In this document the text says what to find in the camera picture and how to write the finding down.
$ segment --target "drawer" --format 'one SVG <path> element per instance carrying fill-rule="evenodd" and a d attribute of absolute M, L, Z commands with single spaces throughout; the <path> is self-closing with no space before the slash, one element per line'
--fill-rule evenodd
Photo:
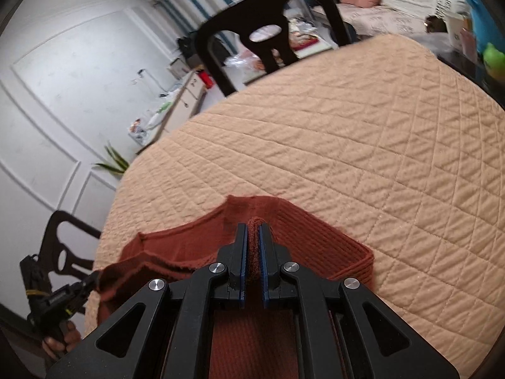
<path fill-rule="evenodd" d="M 165 131 L 172 132 L 189 120 L 193 115 L 196 102 L 196 98 L 193 97 L 188 90 L 185 90 L 174 106 L 172 114 L 168 118 L 167 124 L 164 128 Z"/>
<path fill-rule="evenodd" d="M 187 90 L 193 94 L 193 97 L 198 98 L 201 93 L 201 89 L 204 87 L 204 82 L 201 78 L 194 73 L 193 76 L 189 79 L 187 84 Z"/>

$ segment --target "beige tablecloth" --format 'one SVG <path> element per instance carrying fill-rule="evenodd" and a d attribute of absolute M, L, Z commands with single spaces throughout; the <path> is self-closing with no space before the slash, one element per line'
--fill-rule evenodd
<path fill-rule="evenodd" d="M 412 40 L 319 54 L 137 158 L 95 267 L 228 194 L 286 198 L 370 246 L 377 295 L 468 377 L 505 323 L 504 132 L 498 104 Z"/>

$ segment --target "green leaf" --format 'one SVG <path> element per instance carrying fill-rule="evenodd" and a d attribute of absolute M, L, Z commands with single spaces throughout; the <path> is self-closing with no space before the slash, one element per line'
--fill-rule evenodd
<path fill-rule="evenodd" d="M 121 174 L 121 175 L 123 175 L 125 173 L 125 170 L 113 167 L 112 165 L 109 165 L 109 164 L 98 163 L 98 164 L 94 164 L 94 165 L 97 166 L 97 167 L 104 168 L 107 171 L 112 172 L 114 174 Z"/>
<path fill-rule="evenodd" d="M 127 170 L 130 166 L 127 160 L 125 160 L 121 155 L 109 144 L 108 147 L 105 147 L 107 153 L 112 157 L 114 162 L 123 170 Z"/>

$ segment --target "ribbed fabric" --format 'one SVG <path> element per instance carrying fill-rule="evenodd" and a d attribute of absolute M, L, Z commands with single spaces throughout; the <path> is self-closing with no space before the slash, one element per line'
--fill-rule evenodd
<path fill-rule="evenodd" d="M 233 243 L 238 222 L 248 224 L 246 308 L 215 313 L 211 379 L 298 378 L 290 311 L 263 309 L 258 265 L 258 226 L 267 222 L 274 240 L 292 259 L 322 277 L 354 276 L 370 286 L 372 252 L 288 201 L 269 196 L 229 196 L 202 218 L 174 229 L 139 233 L 99 283 L 101 323 L 150 279 L 188 278 L 215 262 L 219 247 Z"/>

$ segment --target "green toy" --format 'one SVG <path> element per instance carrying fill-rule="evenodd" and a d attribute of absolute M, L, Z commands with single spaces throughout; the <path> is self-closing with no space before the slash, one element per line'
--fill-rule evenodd
<path fill-rule="evenodd" d="M 484 65 L 491 77 L 505 84 L 505 54 L 498 51 L 491 43 L 487 44 L 484 51 Z"/>

